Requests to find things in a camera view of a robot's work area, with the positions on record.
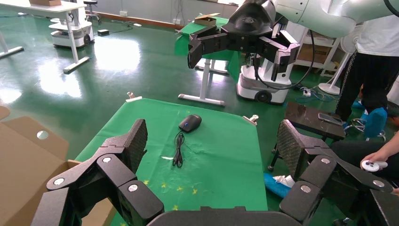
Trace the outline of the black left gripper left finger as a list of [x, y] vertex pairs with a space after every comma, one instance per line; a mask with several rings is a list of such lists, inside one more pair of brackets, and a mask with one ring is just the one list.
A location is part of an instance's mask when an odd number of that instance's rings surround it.
[[32, 225], [80, 226], [105, 199], [128, 225], [149, 224], [164, 204], [136, 175], [147, 138], [146, 122], [138, 119], [128, 133], [106, 139], [88, 160], [51, 178]]

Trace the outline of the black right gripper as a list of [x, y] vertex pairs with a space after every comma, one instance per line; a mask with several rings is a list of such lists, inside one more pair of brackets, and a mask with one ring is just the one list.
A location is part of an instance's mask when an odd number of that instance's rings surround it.
[[276, 9], [270, 0], [246, 0], [222, 27], [208, 26], [190, 34], [187, 64], [193, 69], [203, 55], [224, 50], [260, 53], [273, 63], [271, 80], [276, 81], [295, 62], [300, 44], [285, 30], [272, 38]]

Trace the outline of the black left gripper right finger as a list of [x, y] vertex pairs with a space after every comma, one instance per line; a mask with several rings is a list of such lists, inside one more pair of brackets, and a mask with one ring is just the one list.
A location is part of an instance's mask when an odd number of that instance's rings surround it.
[[307, 226], [320, 202], [330, 200], [345, 215], [344, 226], [393, 225], [393, 188], [383, 178], [341, 160], [321, 139], [300, 134], [288, 120], [277, 133], [277, 155], [287, 165], [293, 187], [279, 209]]

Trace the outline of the operator hand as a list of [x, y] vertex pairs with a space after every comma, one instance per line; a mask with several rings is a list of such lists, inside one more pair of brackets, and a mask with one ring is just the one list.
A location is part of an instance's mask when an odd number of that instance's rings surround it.
[[383, 161], [386, 162], [389, 158], [389, 155], [384, 151], [377, 151], [367, 155], [364, 159], [360, 161], [360, 163], [364, 161], [375, 162], [375, 161]]

